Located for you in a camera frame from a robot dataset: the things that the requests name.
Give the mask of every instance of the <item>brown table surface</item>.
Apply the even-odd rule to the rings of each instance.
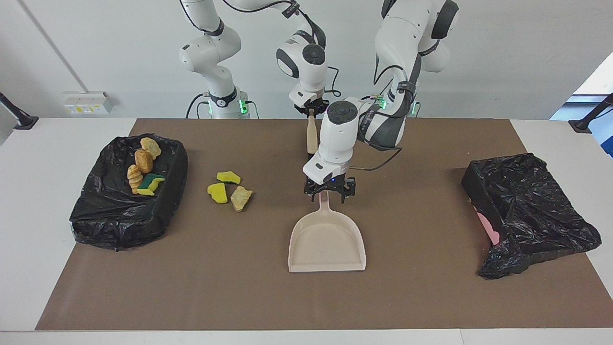
[[[359,226],[364,272],[289,273],[302,194],[305,121],[138,120],[131,134],[178,139],[183,201],[165,236],[114,252],[76,244],[37,330],[309,330],[613,327],[613,301],[585,254],[495,281],[490,246],[460,186],[471,160],[524,153],[508,120],[408,120],[404,151],[332,209]],[[390,153],[356,144],[352,163]],[[206,187],[233,170],[255,194],[242,213]]]

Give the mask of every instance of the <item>green light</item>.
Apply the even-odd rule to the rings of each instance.
[[[239,99],[238,103],[240,104],[240,112],[243,114],[247,114],[247,112],[249,111],[249,107],[247,106],[247,104],[245,104],[242,99]]]

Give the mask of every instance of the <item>trash bag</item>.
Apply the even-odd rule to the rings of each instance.
[[[534,263],[601,244],[598,231],[574,210],[546,163],[532,153],[472,161],[462,187],[500,235],[478,271],[484,278],[519,274]]]
[[[162,150],[153,161],[152,173],[166,180],[153,196],[132,194],[127,178],[144,137],[155,140]],[[181,202],[187,167],[188,156],[180,141],[155,134],[113,139],[100,152],[70,215],[75,240],[120,250],[159,238]]]

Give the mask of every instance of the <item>black pole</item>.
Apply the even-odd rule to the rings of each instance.
[[[13,114],[13,116],[17,119],[17,124],[13,129],[15,130],[29,130],[34,126],[34,124],[38,121],[38,116],[30,116],[27,112],[19,109],[16,105],[11,103],[3,93],[0,92],[0,103],[6,109]]]
[[[610,107],[611,104],[613,104],[613,93],[611,93],[609,96],[606,96],[606,98],[602,102],[600,102],[600,104],[597,105],[592,111],[590,111],[590,113],[587,114],[584,118],[582,118],[581,120],[568,120],[568,123],[571,124],[571,127],[573,127],[573,129],[577,133],[591,133],[592,131],[590,131],[590,129],[588,128],[590,122],[592,122],[593,119],[599,116],[600,113],[602,113],[605,109]]]

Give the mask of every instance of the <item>dustpan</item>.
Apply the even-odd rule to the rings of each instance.
[[[366,251],[351,218],[330,209],[328,191],[319,194],[319,210],[302,217],[289,240],[290,272],[363,271]]]

